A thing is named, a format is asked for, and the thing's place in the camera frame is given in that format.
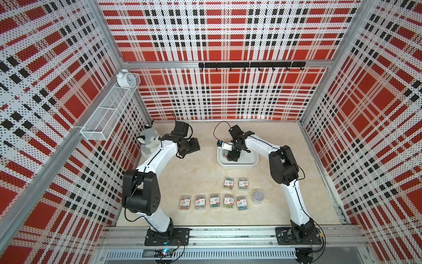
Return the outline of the black wall hook rail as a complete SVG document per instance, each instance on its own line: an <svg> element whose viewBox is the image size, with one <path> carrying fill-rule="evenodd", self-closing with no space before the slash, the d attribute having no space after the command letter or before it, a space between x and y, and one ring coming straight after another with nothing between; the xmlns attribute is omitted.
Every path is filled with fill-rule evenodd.
<svg viewBox="0 0 422 264"><path fill-rule="evenodd" d="M234 69L234 68L299 68L302 70L306 66L306 62L202 62L198 64L200 69Z"/></svg>

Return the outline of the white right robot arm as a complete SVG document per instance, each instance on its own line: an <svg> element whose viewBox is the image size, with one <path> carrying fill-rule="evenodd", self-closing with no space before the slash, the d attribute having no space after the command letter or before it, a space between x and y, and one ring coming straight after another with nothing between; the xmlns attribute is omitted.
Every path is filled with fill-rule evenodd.
<svg viewBox="0 0 422 264"><path fill-rule="evenodd" d="M315 222L309 215L299 186L300 166L297 164L289 146L273 145L255 135L243 132L238 125L229 129L230 143L218 140L217 146L227 150L227 159L237 162L243 151L254 151L269 161L272 179L281 185L290 210L291 238L298 244L316 243L320 240Z"/></svg>

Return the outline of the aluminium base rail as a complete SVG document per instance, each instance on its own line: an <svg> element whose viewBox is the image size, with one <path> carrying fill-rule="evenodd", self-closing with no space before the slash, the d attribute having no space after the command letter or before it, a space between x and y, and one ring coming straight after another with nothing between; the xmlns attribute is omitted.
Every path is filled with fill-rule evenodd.
<svg viewBox="0 0 422 264"><path fill-rule="evenodd" d="M181 232L175 228L176 238L187 242L188 249L199 248L280 248L280 247L313 247L320 249L318 239L323 239L326 247L362 247L368 246L369 241L363 231L354 225L323 225L320 231L307 238L302 244L290 239L281 229L287 226L274 225L249 225L249 226L193 226L189 232ZM105 249L143 249L148 227L110 227L106 228L100 239L98 247Z"/></svg>

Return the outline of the white alarm clock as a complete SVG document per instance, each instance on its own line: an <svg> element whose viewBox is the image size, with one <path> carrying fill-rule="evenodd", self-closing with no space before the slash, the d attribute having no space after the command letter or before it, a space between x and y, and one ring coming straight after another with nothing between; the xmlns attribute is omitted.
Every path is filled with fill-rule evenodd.
<svg viewBox="0 0 422 264"><path fill-rule="evenodd" d="M116 75L117 84L121 88L132 88L136 84L136 77L127 69L122 69Z"/></svg>

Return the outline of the round clear paper clip box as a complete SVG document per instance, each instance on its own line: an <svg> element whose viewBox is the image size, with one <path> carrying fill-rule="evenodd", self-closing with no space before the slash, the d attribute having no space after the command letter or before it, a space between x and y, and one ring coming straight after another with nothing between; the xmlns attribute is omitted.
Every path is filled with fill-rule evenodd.
<svg viewBox="0 0 422 264"><path fill-rule="evenodd" d="M254 190L252 193L252 202L256 205L264 201L264 193L261 190Z"/></svg>

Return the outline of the white plastic storage box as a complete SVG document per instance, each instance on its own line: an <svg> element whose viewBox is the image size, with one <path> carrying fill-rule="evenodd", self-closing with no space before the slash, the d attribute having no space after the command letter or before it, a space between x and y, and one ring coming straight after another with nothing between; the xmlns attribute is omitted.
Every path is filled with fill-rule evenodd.
<svg viewBox="0 0 422 264"><path fill-rule="evenodd" d="M217 148L217 160L219 165L224 169L251 169L258 164L259 157L254 151L248 153L242 151L237 161L229 161L226 157L228 150Z"/></svg>

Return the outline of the grey white husky plush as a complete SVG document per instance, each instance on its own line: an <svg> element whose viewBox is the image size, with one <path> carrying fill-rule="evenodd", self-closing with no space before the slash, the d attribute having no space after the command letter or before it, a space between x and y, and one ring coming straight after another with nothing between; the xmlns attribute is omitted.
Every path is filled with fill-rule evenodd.
<svg viewBox="0 0 422 264"><path fill-rule="evenodd" d="M160 146L160 135L153 126L145 126L136 140L141 144L141 155L148 159Z"/></svg>

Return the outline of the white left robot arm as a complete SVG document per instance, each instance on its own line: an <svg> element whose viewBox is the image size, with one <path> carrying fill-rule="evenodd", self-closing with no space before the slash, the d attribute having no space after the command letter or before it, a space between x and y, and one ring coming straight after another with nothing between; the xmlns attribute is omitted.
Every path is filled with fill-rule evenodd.
<svg viewBox="0 0 422 264"><path fill-rule="evenodd" d="M160 207L158 178L173 157L183 159L200 150L198 139L192 135L191 125L176 121L169 134L160 136L152 126L147 126L137 137L141 153L147 159L136 169L124 173L122 207L149 224L146 246L171 245L176 239L173 220Z"/></svg>

